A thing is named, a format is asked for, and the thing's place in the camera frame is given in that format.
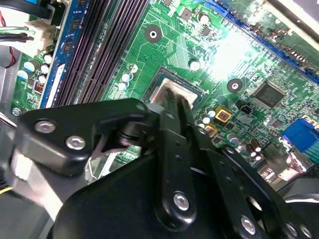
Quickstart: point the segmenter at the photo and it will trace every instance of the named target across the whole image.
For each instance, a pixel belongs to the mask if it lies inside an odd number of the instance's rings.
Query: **white connector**
[[[28,21],[24,23],[24,26],[27,27],[28,30],[35,32],[34,34],[27,33],[33,40],[17,45],[15,47],[17,50],[30,57],[34,57],[38,52],[46,50],[53,44],[56,31],[55,26],[49,25],[42,20]]]

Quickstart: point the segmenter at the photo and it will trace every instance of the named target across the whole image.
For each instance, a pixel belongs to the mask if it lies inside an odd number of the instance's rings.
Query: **green circuit board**
[[[211,119],[218,128],[212,142],[215,145],[229,143],[227,136],[236,134],[239,139],[237,150],[252,165],[256,161],[244,149],[250,139],[258,139],[261,145],[269,141],[279,143],[281,133],[303,115],[319,121],[315,114],[319,106],[318,85],[218,13],[202,4],[188,2],[150,2],[102,100],[142,99],[152,87],[159,69],[167,69],[204,92],[201,101],[193,107],[196,120],[201,119],[209,106],[215,109],[221,105],[229,110],[231,119],[227,123]],[[203,13],[209,16],[207,24],[199,23],[199,16]],[[150,26],[160,29],[157,36],[161,36],[156,43],[147,35]],[[192,61],[200,63],[198,70],[191,70]],[[127,72],[131,72],[133,78],[123,90],[119,84]],[[239,79],[243,84],[236,93],[227,89],[232,79]],[[261,104],[254,96],[265,83],[283,94],[282,99],[271,107]],[[248,104],[251,112],[247,114],[240,110],[236,105],[238,102]],[[134,152],[130,152],[128,157],[119,154],[116,160],[128,162],[134,159]]]

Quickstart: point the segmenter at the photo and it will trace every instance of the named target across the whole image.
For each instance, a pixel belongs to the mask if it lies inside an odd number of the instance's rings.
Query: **motherboard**
[[[44,93],[33,77],[17,81],[12,112],[125,98],[158,103],[170,88],[214,145],[231,144],[258,168],[267,145],[292,148],[284,134],[297,120],[319,122],[319,45],[265,2],[72,2]],[[35,57],[40,65],[44,54]],[[21,66],[31,60],[23,56]],[[130,147],[115,160],[138,155]]]

